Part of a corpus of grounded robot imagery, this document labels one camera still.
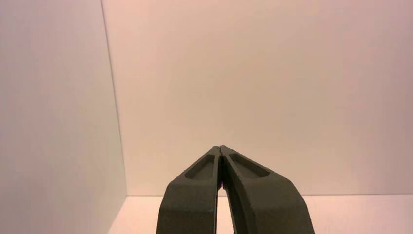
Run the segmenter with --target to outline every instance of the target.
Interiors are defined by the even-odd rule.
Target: white floor
[[[413,195],[304,196],[317,234],[413,234]],[[161,196],[129,196],[109,234],[155,234]],[[233,234],[226,197],[217,234]]]

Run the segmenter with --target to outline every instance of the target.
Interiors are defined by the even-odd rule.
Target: white side wall
[[[126,195],[99,0],[0,2],[0,233],[107,233]]]

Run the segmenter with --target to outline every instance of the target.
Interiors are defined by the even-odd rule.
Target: white wall
[[[413,1],[103,5],[128,194],[217,144],[303,194],[413,193]]]
[[[100,1],[2,0],[0,232],[107,233],[125,195]]]

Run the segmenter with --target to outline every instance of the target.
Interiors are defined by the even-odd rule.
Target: dark gray gripper finger
[[[220,149],[236,234],[314,234],[307,205],[290,180],[226,146]]]
[[[216,233],[219,164],[220,149],[214,146],[169,183],[159,208],[156,234]]]

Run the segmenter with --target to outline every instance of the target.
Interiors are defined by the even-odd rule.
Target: white backdrop
[[[129,195],[219,144],[306,195],[413,192],[411,0],[103,5]]]

